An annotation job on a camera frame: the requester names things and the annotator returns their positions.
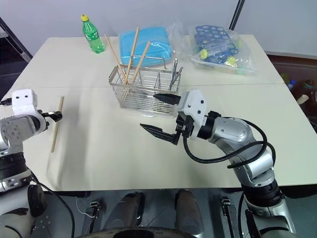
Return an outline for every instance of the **black cable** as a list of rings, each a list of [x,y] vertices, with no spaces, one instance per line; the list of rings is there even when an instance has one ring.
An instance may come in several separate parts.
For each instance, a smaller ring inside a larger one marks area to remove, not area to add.
[[[72,227],[71,227],[71,238],[74,238],[75,236],[75,219],[74,219],[74,215],[73,215],[73,212],[71,211],[70,207],[67,205],[67,203],[57,194],[55,193],[54,191],[50,190],[47,186],[45,186],[44,184],[40,183],[38,178],[35,176],[35,174],[31,171],[31,174],[32,174],[32,177],[33,177],[33,180],[36,184],[42,186],[43,188],[45,188],[47,191],[49,191],[52,195],[54,195],[63,205],[64,207],[67,209],[69,215],[70,215],[70,218],[71,218],[71,224],[72,224]]]
[[[234,151],[234,152],[232,152],[232,153],[230,153],[230,154],[228,154],[228,155],[225,155],[225,156],[223,156],[223,157],[220,157],[220,158],[216,158],[216,159],[205,159],[205,160],[203,160],[203,159],[200,159],[200,158],[194,156],[194,155],[190,152],[190,150],[189,150],[189,148],[188,148],[188,144],[187,144],[187,138],[186,138],[186,137],[183,137],[184,149],[185,149],[187,155],[188,155],[191,159],[193,159],[194,161],[196,161],[196,162],[198,162],[198,163],[202,163],[202,164],[212,164],[212,163],[218,163],[218,162],[222,162],[222,161],[228,160],[228,159],[230,159],[230,158],[232,158],[232,157],[234,157],[234,156],[237,156],[238,154],[240,154],[241,152],[243,152],[243,151],[249,149],[249,148],[252,147],[252,146],[262,144],[263,146],[262,146],[261,150],[258,152],[258,154],[257,154],[256,156],[254,156],[254,157],[252,157],[252,158],[250,158],[250,159],[248,159],[248,160],[245,160],[245,161],[243,161],[243,162],[239,162],[239,163],[234,164],[234,165],[229,165],[229,166],[227,166],[227,167],[228,167],[229,169],[232,169],[232,168],[236,168],[236,167],[239,167],[239,166],[242,166],[242,165],[246,165],[246,164],[248,164],[248,163],[251,163],[251,162],[257,160],[257,159],[265,152],[267,146],[269,146],[270,149],[271,149],[271,151],[272,151],[272,159],[273,159],[273,165],[274,165],[274,164],[275,164],[275,160],[276,160],[275,149],[274,149],[274,147],[273,147],[270,143],[267,142],[267,137],[266,137],[265,133],[264,133],[257,125],[253,124],[252,122],[247,121],[247,120],[243,120],[243,121],[246,122],[247,124],[251,125],[252,127],[254,127],[254,128],[261,134],[261,136],[263,137],[263,141],[255,141],[255,142],[252,142],[252,143],[250,143],[250,144],[248,144],[248,145],[246,145],[246,146],[243,146],[243,147],[241,147],[240,149],[238,149],[238,150],[236,150],[236,151]]]
[[[239,229],[240,238],[243,238],[242,227],[241,227],[241,210],[242,210],[243,198],[244,198],[244,196],[243,196],[243,192],[242,192],[240,200],[239,200],[239,206],[238,206],[238,229]]]

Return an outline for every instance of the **white table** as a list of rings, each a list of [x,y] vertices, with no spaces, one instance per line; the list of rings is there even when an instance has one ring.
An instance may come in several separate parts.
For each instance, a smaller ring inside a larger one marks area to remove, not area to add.
[[[69,45],[76,45],[81,40],[75,39],[73,42]],[[72,57],[67,53],[60,59],[64,64],[58,63],[60,67],[65,67],[53,70],[51,65],[40,63],[55,54],[52,49],[46,51],[48,55],[42,54],[46,48],[44,44],[13,87],[32,87],[38,94],[38,108],[43,111],[57,110],[60,96],[65,96],[55,152],[50,153],[53,122],[48,131],[24,143],[27,165],[40,181],[53,190],[64,191],[240,186],[234,172],[226,168],[228,162],[212,165],[196,163],[186,155],[181,140],[178,146],[174,146],[142,129],[139,123],[152,124],[172,133],[176,123],[175,119],[149,118],[121,109],[107,79],[102,81],[102,75],[108,75],[110,71],[105,72],[104,68],[98,71],[97,67],[91,69],[84,65],[76,68],[71,61],[66,67],[68,60],[64,59]],[[259,52],[255,58],[260,59],[259,55],[262,53]],[[78,57],[88,56],[89,51]],[[92,55],[91,59],[98,61],[102,57]],[[265,74],[272,75],[269,79],[271,82],[265,79],[262,68],[259,69],[260,74],[253,78],[209,71],[210,75],[222,77],[211,77],[210,85],[205,85],[207,75],[190,82],[186,75],[195,75],[198,70],[184,70],[182,80],[187,78],[188,81],[183,80],[179,93],[198,88],[204,94],[209,110],[223,116],[247,119],[262,128],[276,149],[274,169],[279,185],[317,183],[317,135],[268,59],[263,57],[261,65],[267,65],[268,72]],[[87,74],[85,80],[78,73],[90,70],[95,73]],[[57,80],[48,80],[45,84],[45,77]],[[234,83],[233,78],[241,82],[245,80],[245,83]],[[221,79],[227,84],[220,85]],[[9,115],[12,115],[10,107],[0,110],[0,118]],[[201,139],[190,141],[189,146],[201,158],[223,155],[215,145]]]

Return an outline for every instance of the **white wall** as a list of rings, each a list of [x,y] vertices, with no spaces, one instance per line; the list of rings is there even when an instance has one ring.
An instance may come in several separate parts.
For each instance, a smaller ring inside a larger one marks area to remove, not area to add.
[[[48,37],[83,36],[81,14],[115,36],[163,19],[229,27],[238,0],[1,0],[0,16],[31,54]]]
[[[317,0],[246,0],[235,30],[268,53],[317,58]]]

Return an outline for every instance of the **metal wire basket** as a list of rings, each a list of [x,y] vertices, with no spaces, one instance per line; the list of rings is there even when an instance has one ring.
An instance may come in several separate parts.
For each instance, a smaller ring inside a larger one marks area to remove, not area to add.
[[[114,67],[110,76],[109,84],[116,95],[121,108],[143,112],[148,116],[173,117],[176,115],[174,105],[164,103],[153,97],[157,93],[177,94],[182,68],[177,72],[177,59],[173,62],[173,69],[166,68],[165,60],[161,59],[164,69],[140,67],[137,78],[132,84],[125,84],[118,66]],[[121,64],[123,71],[127,72],[127,65]],[[128,82],[135,73],[136,67],[131,66]]]

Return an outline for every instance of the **wooden chopstick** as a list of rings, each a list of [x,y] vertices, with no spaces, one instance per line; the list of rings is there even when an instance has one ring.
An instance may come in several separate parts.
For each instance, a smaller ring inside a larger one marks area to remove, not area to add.
[[[146,55],[146,53],[147,53],[147,51],[148,51],[150,45],[151,45],[151,42],[148,41],[148,42],[147,42],[147,45],[146,45],[145,48],[144,48],[143,54],[142,54],[142,56],[141,56],[141,58],[140,58],[139,64],[138,64],[137,68],[135,69],[134,75],[132,76],[132,79],[131,79],[130,84],[134,83],[135,78],[137,77],[138,71],[139,71],[139,69],[140,69],[140,67],[141,67],[142,61],[143,61],[143,59],[144,59],[144,57],[145,57],[145,55]]]
[[[113,50],[113,48],[112,48],[112,45],[111,45],[111,43],[110,43],[110,40],[108,39],[108,37],[106,36],[106,34],[105,34],[105,38],[106,38],[106,40],[107,40],[107,42],[108,42],[108,45],[109,45],[109,47],[110,47],[110,49],[111,49],[111,51],[112,51],[112,54],[113,54],[113,57],[114,57],[115,62],[117,63],[118,69],[120,70],[120,73],[121,73],[122,77],[125,79],[125,78],[126,78],[126,75],[125,75],[124,71],[123,71],[122,68],[121,68],[120,62],[119,62],[117,56],[115,55],[115,52],[114,52],[114,50]]]
[[[138,27],[135,31],[135,35],[134,35],[134,41],[133,41],[133,45],[132,45],[132,50],[131,50],[131,55],[130,55],[130,60],[129,60],[129,64],[128,64],[128,68],[127,68],[127,72],[124,78],[124,83],[127,84],[128,83],[128,77],[129,77],[129,72],[130,72],[130,67],[132,64],[132,56],[134,55],[134,51],[135,51],[135,46],[137,44],[137,40],[138,40],[138,36],[139,36],[139,31],[140,28]]]
[[[64,96],[62,96],[60,98],[60,101],[59,101],[59,107],[58,107],[58,110],[61,112],[61,110],[63,109],[63,104],[64,104]],[[55,144],[56,144],[56,139],[57,139],[57,134],[58,134],[58,129],[59,129],[59,122],[56,122],[56,125],[55,125],[55,130],[54,130],[54,137],[53,137],[53,144],[52,144],[52,148],[51,148],[51,153],[54,152],[54,149],[55,149]]]

